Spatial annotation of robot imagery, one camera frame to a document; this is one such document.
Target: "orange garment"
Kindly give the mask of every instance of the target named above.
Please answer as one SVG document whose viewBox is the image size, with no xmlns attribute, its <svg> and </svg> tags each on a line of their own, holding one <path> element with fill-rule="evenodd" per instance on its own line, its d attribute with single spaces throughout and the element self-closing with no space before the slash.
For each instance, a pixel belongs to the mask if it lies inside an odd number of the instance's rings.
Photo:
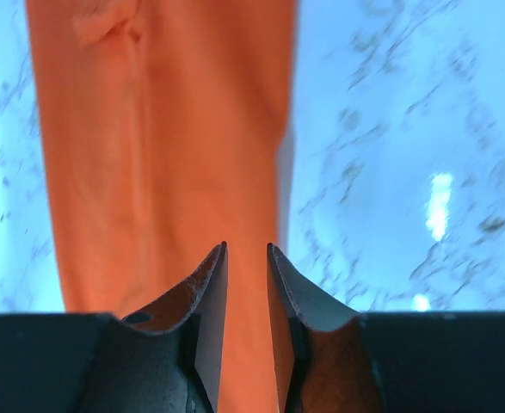
<svg viewBox="0 0 505 413">
<path fill-rule="evenodd" d="M 221 413 L 276 411 L 266 243 L 293 0 L 27 0 L 67 311 L 140 308 L 229 245 Z"/>
</svg>

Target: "black plastic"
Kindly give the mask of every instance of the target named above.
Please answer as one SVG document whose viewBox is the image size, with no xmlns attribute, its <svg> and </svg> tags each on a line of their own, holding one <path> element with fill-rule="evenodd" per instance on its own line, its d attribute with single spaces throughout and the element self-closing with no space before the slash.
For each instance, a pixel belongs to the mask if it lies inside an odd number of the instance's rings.
<svg viewBox="0 0 505 413">
<path fill-rule="evenodd" d="M 213 413 L 227 248 L 143 309 L 0 315 L 0 412 Z"/>
<path fill-rule="evenodd" d="M 505 413 L 505 312 L 359 314 L 271 244 L 268 292 L 281 412 Z"/>
</svg>

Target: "orange fabric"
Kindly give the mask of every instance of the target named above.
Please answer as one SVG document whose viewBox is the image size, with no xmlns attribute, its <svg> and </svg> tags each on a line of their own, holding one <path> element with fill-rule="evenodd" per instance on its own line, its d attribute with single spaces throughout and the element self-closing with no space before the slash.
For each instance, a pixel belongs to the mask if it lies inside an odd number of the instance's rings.
<svg viewBox="0 0 505 413">
<path fill-rule="evenodd" d="M 226 240 L 222 413 L 276 411 L 266 243 L 293 0 L 27 0 L 67 311 L 152 301 Z"/>
</svg>

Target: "marble surface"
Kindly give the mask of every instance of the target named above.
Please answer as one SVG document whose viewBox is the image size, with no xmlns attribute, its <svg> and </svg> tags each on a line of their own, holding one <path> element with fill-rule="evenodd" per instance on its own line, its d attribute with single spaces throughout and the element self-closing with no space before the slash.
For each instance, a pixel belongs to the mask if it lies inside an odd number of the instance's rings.
<svg viewBox="0 0 505 413">
<path fill-rule="evenodd" d="M 0 0 L 0 312 L 62 311 L 22 0 Z"/>
<path fill-rule="evenodd" d="M 357 310 L 505 309 L 505 2 L 303 1 L 289 255 Z M 0 311 L 62 311 L 22 0 L 0 0 Z"/>
<path fill-rule="evenodd" d="M 291 258 L 357 310 L 505 309 L 505 2 L 300 15 Z"/>
</svg>

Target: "marble veining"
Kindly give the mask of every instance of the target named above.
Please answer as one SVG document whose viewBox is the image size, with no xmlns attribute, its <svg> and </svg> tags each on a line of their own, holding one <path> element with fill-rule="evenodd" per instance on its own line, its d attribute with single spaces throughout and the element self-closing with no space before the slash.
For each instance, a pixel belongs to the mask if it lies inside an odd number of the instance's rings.
<svg viewBox="0 0 505 413">
<path fill-rule="evenodd" d="M 357 310 L 505 309 L 505 3 L 300 15 L 291 258 Z"/>
<path fill-rule="evenodd" d="M 0 312 L 62 311 L 22 0 L 0 1 Z"/>
<path fill-rule="evenodd" d="M 301 2 L 290 257 L 357 310 L 505 309 L 505 2 Z M 0 311 L 62 311 L 22 0 L 0 0 Z"/>
</svg>

